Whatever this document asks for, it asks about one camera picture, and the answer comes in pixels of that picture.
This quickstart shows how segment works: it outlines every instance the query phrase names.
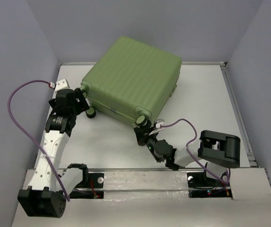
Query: screw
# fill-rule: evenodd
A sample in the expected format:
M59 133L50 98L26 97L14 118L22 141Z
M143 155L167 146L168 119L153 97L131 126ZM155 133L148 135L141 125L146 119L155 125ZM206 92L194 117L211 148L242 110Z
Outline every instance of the screw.
M104 182L103 177L99 177L99 178L98 178L98 183L103 183L103 182Z

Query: white cable connector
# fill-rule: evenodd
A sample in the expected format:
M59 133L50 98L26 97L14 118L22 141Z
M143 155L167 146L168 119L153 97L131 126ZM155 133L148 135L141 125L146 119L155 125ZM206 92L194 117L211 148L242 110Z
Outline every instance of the white cable connector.
M160 131L166 129L166 128L162 128L162 126L165 125L165 122L163 119L159 119L155 121L155 130L153 130L152 132L149 133L149 135L155 134L155 133L159 133Z
M52 88L52 89L55 89L56 84L55 84L55 83L53 83L53 82L51 82L51 83L49 84L49 87L50 87L50 88Z
M62 89L69 89L69 84L66 79L61 79L56 82L55 94Z

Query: white wall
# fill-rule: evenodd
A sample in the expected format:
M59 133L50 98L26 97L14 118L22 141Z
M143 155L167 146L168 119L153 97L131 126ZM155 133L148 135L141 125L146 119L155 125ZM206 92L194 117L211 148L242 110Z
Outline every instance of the white wall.
M27 0L61 62L94 62L121 35L182 57L228 61L262 0Z
M253 152L271 181L271 0L265 0L228 64Z
M0 0L0 227L11 226L25 170L36 155L34 145L8 116L8 96L29 80L55 80L57 70L58 61L27 2ZM38 139L51 95L37 84L14 97L14 115Z

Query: black mount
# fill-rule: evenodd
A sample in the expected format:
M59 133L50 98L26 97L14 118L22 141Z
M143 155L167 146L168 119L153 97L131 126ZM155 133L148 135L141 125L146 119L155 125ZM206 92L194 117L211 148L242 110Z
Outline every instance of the black mount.
M151 121L147 120L144 126L134 128L137 144L146 146L157 162L166 161L165 166L171 170L178 170L179 166L174 164L176 148L173 148L166 140L157 140L158 133L149 135L155 130L155 125L151 127Z
M62 193L47 190L19 190L18 201L30 217L60 218L66 206Z
M52 112L47 119L45 131L60 131L70 136L77 115L85 111L88 118L94 118L96 111L88 105L84 93L79 88L59 90L56 97L49 101Z
M240 167L240 138L234 135L204 130L200 136L198 156L226 168Z
M68 166L68 169L71 169L71 168L76 168L76 169L80 169L83 171L83 178L82 178L82 181L79 183L79 184L86 184L88 182L88 176L89 176L89 173L88 173L88 168L87 168L87 165L85 164L70 164Z

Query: green suitcase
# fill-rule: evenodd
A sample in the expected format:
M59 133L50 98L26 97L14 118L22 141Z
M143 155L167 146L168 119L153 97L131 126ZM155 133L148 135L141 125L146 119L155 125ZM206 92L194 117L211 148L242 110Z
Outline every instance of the green suitcase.
M176 88L182 60L170 53L120 37L82 79L91 106L120 121L141 115L157 119Z

